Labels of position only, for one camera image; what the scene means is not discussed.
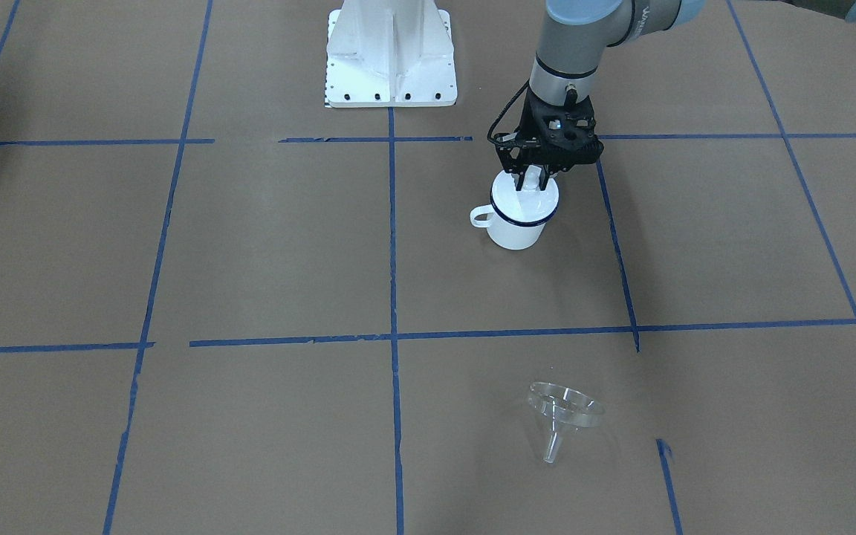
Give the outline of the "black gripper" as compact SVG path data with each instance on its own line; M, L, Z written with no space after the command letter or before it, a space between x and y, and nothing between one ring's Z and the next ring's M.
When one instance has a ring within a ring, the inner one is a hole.
M528 166L546 166L536 168L537 186L544 192L551 173L600 159L604 145L595 134L596 125L589 96L571 106L554 106L526 94L519 125L511 133L494 135L493 145L502 169L513 176L516 192L525 187Z

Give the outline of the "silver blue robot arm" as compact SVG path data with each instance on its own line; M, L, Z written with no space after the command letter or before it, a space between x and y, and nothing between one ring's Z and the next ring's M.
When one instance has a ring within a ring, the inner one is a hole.
M591 89L604 52L694 20L702 1L547 1L531 75L512 132L489 129L503 172L521 190L600 159Z

